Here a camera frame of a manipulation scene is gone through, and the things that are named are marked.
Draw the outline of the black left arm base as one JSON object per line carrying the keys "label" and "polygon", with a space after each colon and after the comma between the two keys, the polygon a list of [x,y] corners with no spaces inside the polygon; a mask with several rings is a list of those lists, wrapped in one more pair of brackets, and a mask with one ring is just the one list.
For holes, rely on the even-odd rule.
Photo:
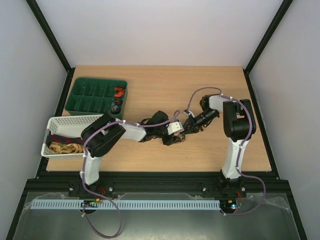
{"label": "black left arm base", "polygon": [[[89,191],[103,195],[105,197],[111,197],[113,195],[114,183],[112,181],[98,180],[91,185],[86,184],[85,186]],[[94,195],[84,189],[81,179],[69,182],[68,187],[69,197],[78,197],[81,199],[97,197],[97,195]]]}

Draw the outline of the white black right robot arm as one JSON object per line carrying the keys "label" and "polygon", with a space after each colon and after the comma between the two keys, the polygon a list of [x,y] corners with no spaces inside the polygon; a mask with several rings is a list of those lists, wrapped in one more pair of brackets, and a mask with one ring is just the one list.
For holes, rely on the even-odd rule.
{"label": "white black right robot arm", "polygon": [[205,95],[199,104],[202,113],[195,117],[195,125],[199,130],[222,115],[223,132],[228,138],[228,146],[221,169],[224,180],[218,183],[218,191],[224,196],[229,196],[236,189],[232,180],[242,176],[244,153],[257,129],[252,104],[249,99],[237,100],[219,94]]}

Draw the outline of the orange rolled tie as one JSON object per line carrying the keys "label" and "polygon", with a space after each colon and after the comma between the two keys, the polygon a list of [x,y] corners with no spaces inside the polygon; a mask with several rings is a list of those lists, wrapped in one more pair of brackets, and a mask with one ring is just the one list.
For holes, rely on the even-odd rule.
{"label": "orange rolled tie", "polygon": [[114,88],[114,98],[123,98],[125,96],[126,93],[126,88],[124,87],[115,87]]}

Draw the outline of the white perforated plastic basket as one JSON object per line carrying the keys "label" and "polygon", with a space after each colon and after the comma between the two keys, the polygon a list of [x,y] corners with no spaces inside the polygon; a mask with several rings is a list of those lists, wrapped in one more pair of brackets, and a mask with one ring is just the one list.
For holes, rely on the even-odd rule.
{"label": "white perforated plastic basket", "polygon": [[75,159],[81,158],[83,153],[58,154],[49,149],[46,144],[47,137],[50,134],[59,135],[68,138],[79,138],[82,131],[100,118],[101,114],[96,115],[76,115],[76,116],[59,116],[51,117],[48,120],[43,144],[41,148],[41,156],[48,159]]}

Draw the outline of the paisley patterned necktie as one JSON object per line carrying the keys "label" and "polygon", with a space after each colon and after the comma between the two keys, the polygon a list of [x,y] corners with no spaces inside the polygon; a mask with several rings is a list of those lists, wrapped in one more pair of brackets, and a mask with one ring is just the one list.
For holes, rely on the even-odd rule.
{"label": "paisley patterned necktie", "polygon": [[175,133],[173,137],[175,144],[183,143],[186,140],[186,135],[184,133]]}

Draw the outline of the dark blue rolled tie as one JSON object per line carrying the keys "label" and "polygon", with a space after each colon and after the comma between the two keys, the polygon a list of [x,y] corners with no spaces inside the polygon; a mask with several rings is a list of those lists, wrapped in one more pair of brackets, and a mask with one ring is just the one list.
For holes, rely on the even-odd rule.
{"label": "dark blue rolled tie", "polygon": [[110,109],[111,113],[119,114],[122,110],[122,105],[123,105],[123,99],[114,98],[111,104],[111,109]]}

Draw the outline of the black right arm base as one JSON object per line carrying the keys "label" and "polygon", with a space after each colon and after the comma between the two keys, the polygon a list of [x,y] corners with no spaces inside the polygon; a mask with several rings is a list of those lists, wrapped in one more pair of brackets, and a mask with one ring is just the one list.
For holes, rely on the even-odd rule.
{"label": "black right arm base", "polygon": [[243,184],[243,178],[234,179],[225,178],[223,174],[218,177],[203,182],[201,185],[202,195],[208,198],[228,198],[235,199],[246,196],[246,189]]}

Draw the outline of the green compartment organizer tray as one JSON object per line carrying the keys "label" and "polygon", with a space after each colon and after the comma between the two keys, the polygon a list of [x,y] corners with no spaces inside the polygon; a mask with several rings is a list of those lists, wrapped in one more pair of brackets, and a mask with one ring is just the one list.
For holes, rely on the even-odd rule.
{"label": "green compartment organizer tray", "polygon": [[[115,87],[126,88],[121,112],[111,113],[111,105],[115,98]],[[65,111],[71,116],[98,115],[110,113],[122,119],[128,95],[128,82],[123,79],[78,77],[73,83],[65,104]]]}

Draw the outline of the tan patterned tie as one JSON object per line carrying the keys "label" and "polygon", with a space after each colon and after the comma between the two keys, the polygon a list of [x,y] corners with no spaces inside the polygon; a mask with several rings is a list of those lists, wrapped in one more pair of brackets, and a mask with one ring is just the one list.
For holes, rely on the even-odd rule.
{"label": "tan patterned tie", "polygon": [[81,154],[84,152],[84,147],[78,143],[58,143],[52,142],[49,149],[55,154]]}

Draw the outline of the black aluminium frame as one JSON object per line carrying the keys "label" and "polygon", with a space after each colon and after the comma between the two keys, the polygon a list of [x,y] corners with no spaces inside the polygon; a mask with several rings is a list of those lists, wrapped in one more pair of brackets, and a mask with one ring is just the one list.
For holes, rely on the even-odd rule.
{"label": "black aluminium frame", "polygon": [[[27,4],[67,72],[59,102],[54,114],[56,117],[60,117],[63,112],[63,104],[65,104],[67,101],[67,91],[71,88],[72,77],[74,76],[76,69],[70,66],[38,3],[35,0],[29,0],[27,1]],[[264,147],[266,149],[269,163],[271,164],[271,171],[269,172],[263,173],[258,171],[250,171],[248,174],[260,177],[262,180],[264,180],[267,186],[267,192],[286,194],[290,209],[293,212],[293,218],[299,237],[300,239],[305,240],[307,239],[307,235],[305,233],[290,184],[288,180],[281,179],[278,173],[266,128],[263,123],[262,114],[258,108],[257,97],[254,93],[252,81],[249,77],[250,72],[254,68],[256,62],[263,53],[265,47],[281,23],[291,4],[292,1],[290,0],[284,0],[281,3],[248,65],[243,69],[243,75],[245,77],[247,88],[251,97],[253,109],[257,116],[256,122],[259,127],[261,127]],[[18,223],[23,211],[23,205],[26,203],[28,193],[41,190],[53,190],[54,192],[61,190],[65,192],[67,190],[67,183],[75,180],[75,173],[70,171],[45,173],[45,167],[48,165],[48,163],[49,160],[45,157],[42,157],[36,172],[36,177],[27,180],[6,237],[8,240],[12,240],[17,232]],[[149,190],[151,193],[159,194],[172,193],[174,190],[179,190],[186,191],[192,195],[200,192],[200,186],[203,187],[205,185],[217,185],[220,175],[221,174],[219,172],[104,172],[102,174],[102,181],[105,184],[114,186],[119,193],[124,192],[125,190]]]}

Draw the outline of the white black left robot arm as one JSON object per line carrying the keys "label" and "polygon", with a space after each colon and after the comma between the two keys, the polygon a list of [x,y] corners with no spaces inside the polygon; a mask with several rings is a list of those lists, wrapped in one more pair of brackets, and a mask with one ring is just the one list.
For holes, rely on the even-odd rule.
{"label": "white black left robot arm", "polygon": [[165,112],[159,110],[151,118],[137,123],[119,120],[109,113],[102,115],[81,133],[84,161],[79,174],[82,182],[91,185],[98,181],[103,157],[120,139],[144,143],[160,138],[165,146],[170,146],[184,142],[187,134],[200,131],[192,115],[182,123],[176,119],[179,113],[177,110],[169,119]]}

